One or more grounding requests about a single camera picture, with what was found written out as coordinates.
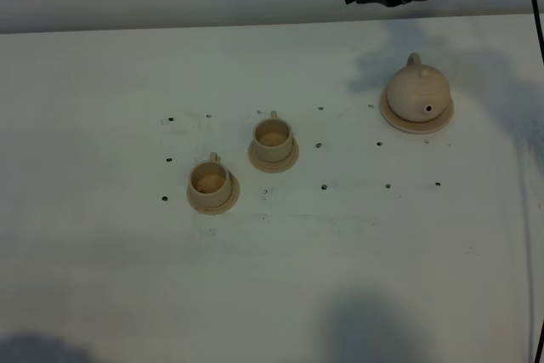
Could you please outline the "tan teacup near centre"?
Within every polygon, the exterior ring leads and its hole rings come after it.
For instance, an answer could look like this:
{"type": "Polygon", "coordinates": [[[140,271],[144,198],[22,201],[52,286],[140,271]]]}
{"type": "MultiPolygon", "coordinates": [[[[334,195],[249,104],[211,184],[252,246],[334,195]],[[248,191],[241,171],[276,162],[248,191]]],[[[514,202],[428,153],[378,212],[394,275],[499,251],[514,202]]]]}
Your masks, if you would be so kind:
{"type": "Polygon", "coordinates": [[[269,117],[253,129],[252,145],[259,160],[269,163],[285,161],[294,148],[292,128],[276,111],[271,111],[269,117]]]}

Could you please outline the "tan saucer near centre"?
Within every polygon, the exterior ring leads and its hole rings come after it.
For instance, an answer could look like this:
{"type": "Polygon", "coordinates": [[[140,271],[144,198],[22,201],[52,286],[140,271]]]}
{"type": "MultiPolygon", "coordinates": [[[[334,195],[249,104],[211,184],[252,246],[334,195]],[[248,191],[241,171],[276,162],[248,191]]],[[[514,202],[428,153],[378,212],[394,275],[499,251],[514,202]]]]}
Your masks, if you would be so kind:
{"type": "Polygon", "coordinates": [[[265,173],[282,173],[290,169],[297,162],[299,156],[298,142],[296,140],[293,141],[291,153],[285,159],[279,162],[267,162],[259,158],[255,151],[254,142],[249,144],[247,154],[250,163],[256,169],[265,173]]]}

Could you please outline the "round tan teapot coaster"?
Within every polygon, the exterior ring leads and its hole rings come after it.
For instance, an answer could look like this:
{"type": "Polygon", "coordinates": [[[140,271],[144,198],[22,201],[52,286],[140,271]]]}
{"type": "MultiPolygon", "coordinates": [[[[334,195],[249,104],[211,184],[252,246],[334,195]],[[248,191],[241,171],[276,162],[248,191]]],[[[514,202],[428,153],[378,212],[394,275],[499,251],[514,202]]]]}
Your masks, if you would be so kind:
{"type": "Polygon", "coordinates": [[[385,90],[383,90],[381,93],[379,107],[383,119],[389,125],[404,133],[411,134],[435,133],[443,129],[450,122],[454,113],[453,99],[450,99],[450,102],[446,109],[434,119],[428,122],[410,122],[401,118],[393,112],[393,110],[388,105],[387,93],[385,90]]]}

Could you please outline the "tan saucer front left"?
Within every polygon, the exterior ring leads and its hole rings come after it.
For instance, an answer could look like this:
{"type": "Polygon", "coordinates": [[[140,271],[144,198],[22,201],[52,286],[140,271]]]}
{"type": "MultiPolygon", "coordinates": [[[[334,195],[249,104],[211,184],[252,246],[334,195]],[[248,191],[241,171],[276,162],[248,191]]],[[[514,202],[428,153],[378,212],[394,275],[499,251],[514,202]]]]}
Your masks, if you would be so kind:
{"type": "Polygon", "coordinates": [[[193,196],[190,193],[190,189],[187,189],[187,200],[189,204],[198,212],[202,214],[208,214],[208,215],[216,215],[220,213],[225,213],[229,209],[231,209],[237,202],[241,188],[238,179],[231,174],[230,175],[231,181],[232,181],[232,192],[229,197],[229,199],[223,203],[220,206],[217,207],[205,207],[203,205],[197,205],[196,202],[193,200],[193,196]]]}

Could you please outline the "tan ceramic teapot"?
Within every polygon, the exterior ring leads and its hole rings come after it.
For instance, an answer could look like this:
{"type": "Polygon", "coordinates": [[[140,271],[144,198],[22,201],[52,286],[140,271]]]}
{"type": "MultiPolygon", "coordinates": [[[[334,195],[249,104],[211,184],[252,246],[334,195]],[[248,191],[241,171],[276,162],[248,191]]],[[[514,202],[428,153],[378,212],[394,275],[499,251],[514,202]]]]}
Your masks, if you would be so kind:
{"type": "Polygon", "coordinates": [[[450,84],[445,75],[411,53],[406,64],[388,82],[385,97],[400,119],[425,123],[437,119],[451,105],[450,84]]]}

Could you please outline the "tan teacup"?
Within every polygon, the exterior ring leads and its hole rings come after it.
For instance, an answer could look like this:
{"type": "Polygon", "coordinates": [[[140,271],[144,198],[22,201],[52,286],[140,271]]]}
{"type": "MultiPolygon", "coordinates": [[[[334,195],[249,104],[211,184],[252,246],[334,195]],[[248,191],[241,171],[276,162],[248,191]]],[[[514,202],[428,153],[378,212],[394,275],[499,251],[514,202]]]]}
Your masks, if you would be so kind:
{"type": "Polygon", "coordinates": [[[292,128],[276,111],[271,111],[269,117],[253,129],[252,145],[259,160],[269,163],[285,161],[294,148],[292,128]]]}
{"type": "Polygon", "coordinates": [[[190,171],[187,194],[194,208],[208,210],[221,207],[232,193],[230,171],[216,152],[212,152],[207,160],[197,163],[190,171]]]}

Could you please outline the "tan teacup front left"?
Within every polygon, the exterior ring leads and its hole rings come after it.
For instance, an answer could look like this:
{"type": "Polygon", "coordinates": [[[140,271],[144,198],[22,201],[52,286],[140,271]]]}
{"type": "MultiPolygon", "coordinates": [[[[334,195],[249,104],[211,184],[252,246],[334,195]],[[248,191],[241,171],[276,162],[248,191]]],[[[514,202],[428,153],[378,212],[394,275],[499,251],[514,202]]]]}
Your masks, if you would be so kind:
{"type": "Polygon", "coordinates": [[[194,208],[208,210],[221,207],[232,193],[230,171],[216,152],[212,152],[207,160],[197,163],[190,171],[187,194],[194,208]]]}

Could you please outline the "tan saucer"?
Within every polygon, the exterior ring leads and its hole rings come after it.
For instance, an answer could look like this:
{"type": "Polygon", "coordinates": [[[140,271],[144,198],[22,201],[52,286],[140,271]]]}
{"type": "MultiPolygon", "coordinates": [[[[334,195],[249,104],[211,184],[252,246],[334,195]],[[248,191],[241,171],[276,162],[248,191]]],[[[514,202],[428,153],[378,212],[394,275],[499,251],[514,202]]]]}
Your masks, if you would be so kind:
{"type": "Polygon", "coordinates": [[[249,144],[247,154],[250,163],[256,169],[265,173],[282,173],[290,169],[297,162],[299,156],[298,142],[296,140],[293,141],[291,153],[285,159],[279,162],[267,162],[259,158],[255,151],[254,142],[249,144]]]}
{"type": "Polygon", "coordinates": [[[237,202],[241,188],[238,179],[231,174],[230,175],[231,181],[232,181],[232,192],[229,197],[229,199],[223,203],[220,206],[217,207],[205,207],[203,205],[197,205],[196,202],[193,200],[193,196],[190,193],[190,189],[187,189],[187,200],[189,204],[198,212],[202,214],[208,214],[208,215],[216,215],[220,213],[225,213],[229,209],[231,209],[237,202]]]}

